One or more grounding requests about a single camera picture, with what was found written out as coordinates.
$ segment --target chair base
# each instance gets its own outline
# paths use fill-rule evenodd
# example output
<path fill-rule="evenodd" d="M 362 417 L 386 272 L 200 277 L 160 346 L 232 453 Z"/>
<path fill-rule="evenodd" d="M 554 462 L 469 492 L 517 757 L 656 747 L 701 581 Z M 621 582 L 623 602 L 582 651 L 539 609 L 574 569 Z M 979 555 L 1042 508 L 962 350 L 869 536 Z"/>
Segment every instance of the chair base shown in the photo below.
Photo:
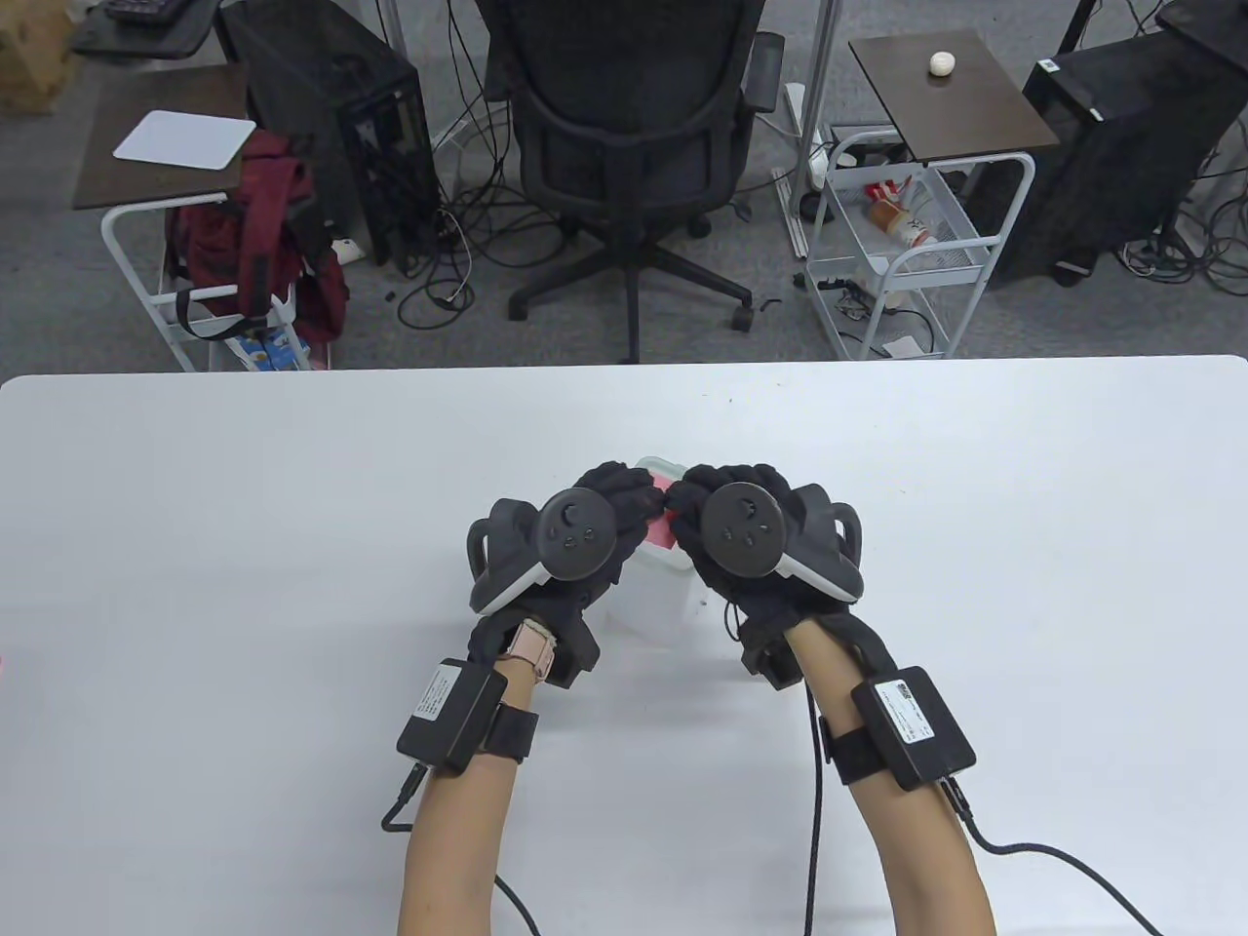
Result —
<path fill-rule="evenodd" d="M 594 236 L 599 235 L 589 226 L 585 226 L 585 231 Z M 624 271 L 624 291 L 628 297 L 628 357 L 620 362 L 622 364 L 636 364 L 641 359 L 639 278 L 643 270 L 658 270 L 713 292 L 731 296 L 741 303 L 733 313 L 731 327 L 739 332 L 748 332 L 754 324 L 754 295 L 749 290 L 655 243 L 644 243 L 626 253 L 603 247 L 574 263 L 557 267 L 513 292 L 507 302 L 507 317 L 513 322 L 527 321 L 529 302 L 538 296 L 615 267 Z"/>

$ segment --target black mesh chair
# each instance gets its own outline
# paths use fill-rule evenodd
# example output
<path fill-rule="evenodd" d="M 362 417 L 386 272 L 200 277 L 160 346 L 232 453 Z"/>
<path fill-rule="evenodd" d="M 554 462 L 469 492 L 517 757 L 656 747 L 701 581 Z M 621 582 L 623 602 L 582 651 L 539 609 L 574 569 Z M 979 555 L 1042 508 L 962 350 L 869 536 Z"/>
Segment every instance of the black mesh chair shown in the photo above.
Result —
<path fill-rule="evenodd" d="M 515 292 L 508 318 L 619 267 L 625 363 L 636 363 L 638 275 L 654 268 L 738 300 L 733 327 L 750 329 L 749 290 L 659 241 L 678 227 L 709 233 L 705 212 L 731 200 L 754 116 L 775 110 L 784 39 L 756 31 L 764 1 L 477 0 L 490 34 L 485 97 L 512 102 L 524 193 L 603 243 Z"/>

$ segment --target label sticker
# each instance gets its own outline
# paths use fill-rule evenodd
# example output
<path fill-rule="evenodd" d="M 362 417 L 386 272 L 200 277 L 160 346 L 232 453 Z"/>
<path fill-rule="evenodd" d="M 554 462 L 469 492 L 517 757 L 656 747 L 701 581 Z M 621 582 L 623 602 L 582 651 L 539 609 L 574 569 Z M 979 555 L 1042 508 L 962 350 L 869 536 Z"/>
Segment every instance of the label sticker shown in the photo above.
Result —
<path fill-rule="evenodd" d="M 429 680 L 429 688 L 421 696 L 412 718 L 437 721 L 438 715 L 442 714 L 442 706 L 447 704 L 447 696 L 451 695 L 456 680 L 459 679 L 459 671 L 458 666 L 451 666 L 446 663 L 438 664 L 433 679 Z"/>
<path fill-rule="evenodd" d="M 880 701 L 884 703 L 884 708 L 902 741 L 915 744 L 936 736 L 932 726 L 927 724 L 924 710 L 919 708 L 915 696 L 910 694 L 906 680 L 895 679 L 891 683 L 880 683 L 875 691 L 880 696 Z"/>

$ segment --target white mouse pad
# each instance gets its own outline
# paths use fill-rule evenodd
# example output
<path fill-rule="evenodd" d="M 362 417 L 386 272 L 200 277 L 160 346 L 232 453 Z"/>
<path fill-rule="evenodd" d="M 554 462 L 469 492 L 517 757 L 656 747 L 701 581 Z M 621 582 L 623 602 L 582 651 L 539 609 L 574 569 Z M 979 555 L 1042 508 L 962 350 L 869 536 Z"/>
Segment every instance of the white mouse pad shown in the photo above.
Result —
<path fill-rule="evenodd" d="M 221 170 L 255 129 L 252 120 L 151 111 L 112 155 L 119 160 Z"/>

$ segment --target black glove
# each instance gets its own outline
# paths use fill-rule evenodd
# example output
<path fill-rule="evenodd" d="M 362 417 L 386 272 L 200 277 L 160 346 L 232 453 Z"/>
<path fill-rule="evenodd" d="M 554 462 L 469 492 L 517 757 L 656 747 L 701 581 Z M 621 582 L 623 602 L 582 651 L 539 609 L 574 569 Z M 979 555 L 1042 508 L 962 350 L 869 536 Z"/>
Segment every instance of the black glove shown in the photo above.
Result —
<path fill-rule="evenodd" d="M 587 472 L 573 487 L 595 490 L 615 510 L 615 549 L 592 575 L 575 582 L 550 579 L 533 585 L 499 612 L 482 618 L 468 639 L 468 659 L 493 664 L 525 618 L 540 622 L 555 638 L 554 663 L 547 683 L 567 689 L 582 670 L 598 663 L 599 648 L 585 625 L 585 608 L 620 580 L 624 560 L 645 539 L 650 520 L 663 514 L 663 492 L 644 468 L 607 462 Z"/>
<path fill-rule="evenodd" d="M 738 636 L 741 661 L 750 673 L 761 673 L 778 689 L 801 679 L 801 670 L 792 655 L 785 631 L 806 618 L 832 615 L 849 605 L 819 592 L 797 578 L 771 573 L 749 579 L 733 575 L 706 553 L 701 532 L 701 508 L 719 488 L 733 482 L 748 482 L 764 488 L 781 509 L 801 517 L 805 508 L 780 473 L 768 464 L 711 468 L 701 464 L 690 468 L 683 480 L 668 490 L 668 509 L 675 513 L 671 532 L 680 548 L 693 559 L 694 568 L 710 588 L 735 604 L 746 615 Z M 847 554 L 845 540 L 834 534 L 827 549 Z"/>

